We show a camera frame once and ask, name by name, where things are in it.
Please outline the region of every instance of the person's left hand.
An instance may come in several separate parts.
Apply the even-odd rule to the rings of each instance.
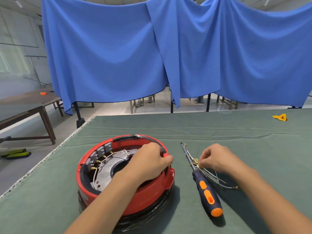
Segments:
[[[156,143],[143,145],[131,158],[124,169],[131,170],[142,179],[141,182],[158,177],[161,172],[172,164],[174,157],[160,156],[160,146]]]

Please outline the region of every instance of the tiled floor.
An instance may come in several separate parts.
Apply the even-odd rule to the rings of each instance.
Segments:
[[[212,94],[209,111],[219,111],[220,113],[231,113],[228,106],[216,103],[216,94]],[[205,104],[195,104],[189,99],[181,99],[181,107],[176,109],[174,113],[179,112],[203,112],[206,110],[207,95],[204,97]],[[305,108],[312,108],[312,98],[308,97],[304,105]],[[265,105],[265,104],[239,104],[238,110],[263,110],[263,109],[284,109],[287,106]],[[0,160],[0,195],[13,185],[19,178],[25,175],[38,162],[40,162],[53,149],[60,145],[76,130],[76,114],[73,116],[65,114],[61,117],[58,110],[52,105],[46,107],[51,124],[56,135],[56,144],[52,145],[48,139],[43,140],[24,140],[24,141],[8,141],[0,144],[0,153],[8,149],[26,148],[32,152],[28,158],[17,160]],[[125,115],[130,114],[130,103],[95,103],[95,108],[80,109],[81,116],[87,120],[91,116],[104,115]],[[139,108],[134,108],[134,114],[150,114],[150,113],[170,113],[170,91],[166,88],[164,91],[155,95],[155,102]],[[30,135],[46,135],[46,130],[39,115],[17,123],[0,131],[0,137],[12,136],[30,136]]]

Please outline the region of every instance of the screwdriver handle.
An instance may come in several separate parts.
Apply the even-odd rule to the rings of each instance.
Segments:
[[[192,173],[193,179],[196,182],[197,189],[200,195],[202,206],[206,213],[213,217],[219,217],[223,214],[222,206],[215,190],[207,182],[201,170],[196,169]]]

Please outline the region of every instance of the ceiling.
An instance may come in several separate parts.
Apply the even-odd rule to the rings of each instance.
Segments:
[[[126,5],[132,3],[138,3],[147,0],[84,0],[104,5]],[[201,4],[205,0],[196,0],[198,4]],[[252,8],[261,9],[267,11],[271,8],[278,6],[279,4],[288,0],[270,0],[267,6],[264,6],[266,0],[239,0],[247,6]],[[19,12],[24,15],[28,15],[34,18],[40,18],[41,15],[41,3],[40,0],[19,0],[23,9],[19,8],[14,0],[0,0],[0,6],[10,9],[12,11]]]

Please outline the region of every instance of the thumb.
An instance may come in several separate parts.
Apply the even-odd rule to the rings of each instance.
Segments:
[[[210,168],[210,162],[211,162],[210,160],[211,160],[211,157],[207,157],[207,158],[199,161],[198,166],[200,168]]]
[[[162,157],[161,163],[162,167],[165,169],[166,167],[170,166],[174,161],[174,157],[172,155],[168,155],[166,157]]]

